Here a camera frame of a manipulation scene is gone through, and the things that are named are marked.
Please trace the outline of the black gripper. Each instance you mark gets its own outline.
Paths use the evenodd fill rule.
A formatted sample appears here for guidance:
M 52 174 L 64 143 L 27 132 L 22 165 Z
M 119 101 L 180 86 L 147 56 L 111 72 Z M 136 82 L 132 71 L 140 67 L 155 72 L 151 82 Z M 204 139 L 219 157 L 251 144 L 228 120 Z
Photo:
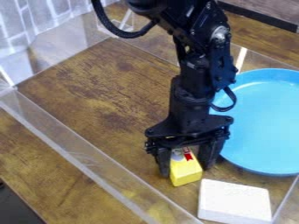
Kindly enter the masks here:
M 199 145 L 198 160 L 207 171 L 216 163 L 223 145 L 230 138 L 234 118 L 212 115 L 211 109 L 227 112 L 234 105 L 220 108 L 214 103 L 215 92 L 198 96 L 183 86 L 179 76 L 172 78 L 168 116 L 144 132 L 144 148 L 155 155 L 159 172 L 170 177 L 174 148 Z

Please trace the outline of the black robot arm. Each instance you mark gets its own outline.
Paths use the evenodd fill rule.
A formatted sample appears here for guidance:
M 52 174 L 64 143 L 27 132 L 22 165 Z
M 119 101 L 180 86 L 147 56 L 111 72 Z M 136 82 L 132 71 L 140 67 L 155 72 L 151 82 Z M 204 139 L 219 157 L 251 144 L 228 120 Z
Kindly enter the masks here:
M 160 173 L 170 176 L 171 153 L 196 146 L 203 169 L 219 157 L 234 118 L 224 115 L 231 106 L 218 107 L 215 94 L 236 96 L 230 54 L 228 18 L 215 0 L 126 0 L 131 10 L 164 28 L 175 43 L 180 74 L 172 78 L 167 118 L 146 130 L 146 151 L 154 155 Z

